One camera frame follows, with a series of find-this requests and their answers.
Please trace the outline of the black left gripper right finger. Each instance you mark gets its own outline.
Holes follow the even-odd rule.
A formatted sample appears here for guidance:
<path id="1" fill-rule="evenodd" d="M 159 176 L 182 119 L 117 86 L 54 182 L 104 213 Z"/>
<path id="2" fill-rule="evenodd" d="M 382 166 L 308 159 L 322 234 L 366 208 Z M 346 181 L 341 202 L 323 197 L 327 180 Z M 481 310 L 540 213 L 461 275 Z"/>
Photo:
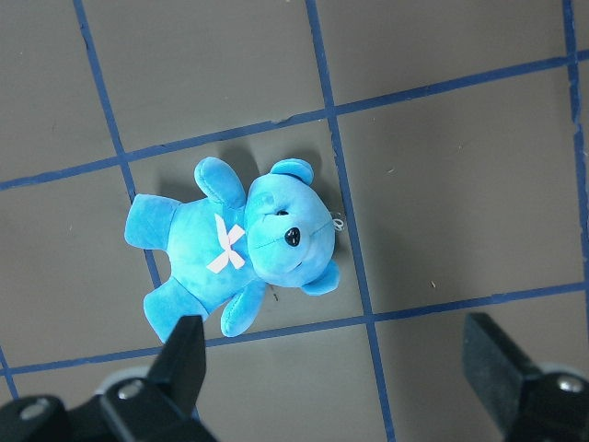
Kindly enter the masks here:
<path id="1" fill-rule="evenodd" d="M 487 313 L 468 313 L 462 368 L 504 441 L 586 441 L 588 378 L 538 364 Z"/>

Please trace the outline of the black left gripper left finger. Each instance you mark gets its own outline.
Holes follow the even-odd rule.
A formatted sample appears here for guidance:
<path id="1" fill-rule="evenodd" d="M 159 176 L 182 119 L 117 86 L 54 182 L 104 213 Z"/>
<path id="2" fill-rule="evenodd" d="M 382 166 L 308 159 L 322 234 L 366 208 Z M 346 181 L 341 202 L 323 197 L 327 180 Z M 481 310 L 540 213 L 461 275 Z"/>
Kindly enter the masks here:
<path id="1" fill-rule="evenodd" d="M 146 374 L 112 383 L 99 399 L 109 441 L 214 441 L 193 409 L 206 373 L 202 318 L 183 316 Z"/>

